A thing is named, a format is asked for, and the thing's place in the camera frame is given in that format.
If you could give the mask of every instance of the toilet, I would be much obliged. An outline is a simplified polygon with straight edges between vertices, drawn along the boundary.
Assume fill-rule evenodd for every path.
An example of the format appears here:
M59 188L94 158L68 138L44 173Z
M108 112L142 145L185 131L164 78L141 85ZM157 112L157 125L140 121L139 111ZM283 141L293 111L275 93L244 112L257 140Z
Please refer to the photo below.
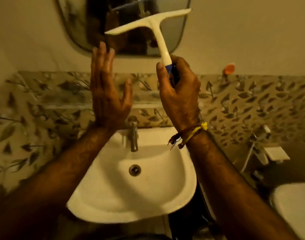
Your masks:
M270 203L298 237L305 240L305 183L277 187L270 196Z

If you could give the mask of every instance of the person's right arm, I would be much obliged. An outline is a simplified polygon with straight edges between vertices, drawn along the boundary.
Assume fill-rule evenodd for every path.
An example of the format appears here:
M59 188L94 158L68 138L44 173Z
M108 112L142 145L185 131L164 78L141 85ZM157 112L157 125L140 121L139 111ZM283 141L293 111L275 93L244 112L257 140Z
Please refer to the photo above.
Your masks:
M198 123L200 81L187 62L173 56L180 81L171 87L169 75L157 64L160 97L177 131ZM227 239L297 239L289 226L247 184L205 131L187 142L198 180Z

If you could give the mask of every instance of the sink basin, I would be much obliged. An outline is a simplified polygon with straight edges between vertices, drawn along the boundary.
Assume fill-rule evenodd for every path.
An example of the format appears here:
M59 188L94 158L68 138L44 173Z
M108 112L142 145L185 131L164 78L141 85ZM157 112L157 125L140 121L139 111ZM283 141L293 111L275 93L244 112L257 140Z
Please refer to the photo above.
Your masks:
M193 197L197 179L187 148L167 146L175 128L138 130L138 151L127 131L101 150L67 203L78 218L125 223L169 214Z

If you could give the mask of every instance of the orange object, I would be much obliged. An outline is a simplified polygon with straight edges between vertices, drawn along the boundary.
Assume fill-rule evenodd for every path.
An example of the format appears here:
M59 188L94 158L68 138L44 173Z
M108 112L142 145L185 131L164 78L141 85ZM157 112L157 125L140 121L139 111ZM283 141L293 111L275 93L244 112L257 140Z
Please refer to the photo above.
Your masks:
M230 74L233 74L235 72L235 64L234 63L231 63L231 64L228 64L225 69L223 70L223 73L225 75L230 75Z

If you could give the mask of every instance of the yellow thread bracelet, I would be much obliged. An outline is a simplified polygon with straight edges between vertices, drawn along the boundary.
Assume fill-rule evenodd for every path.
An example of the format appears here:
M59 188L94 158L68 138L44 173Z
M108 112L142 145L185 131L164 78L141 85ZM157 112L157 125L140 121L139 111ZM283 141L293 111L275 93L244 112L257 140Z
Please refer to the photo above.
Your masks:
M208 129L207 122L202 123L199 127L194 129L185 140L183 140L183 144L185 145L190 140L190 138L193 137L194 134L196 134L199 130L206 131L207 129Z

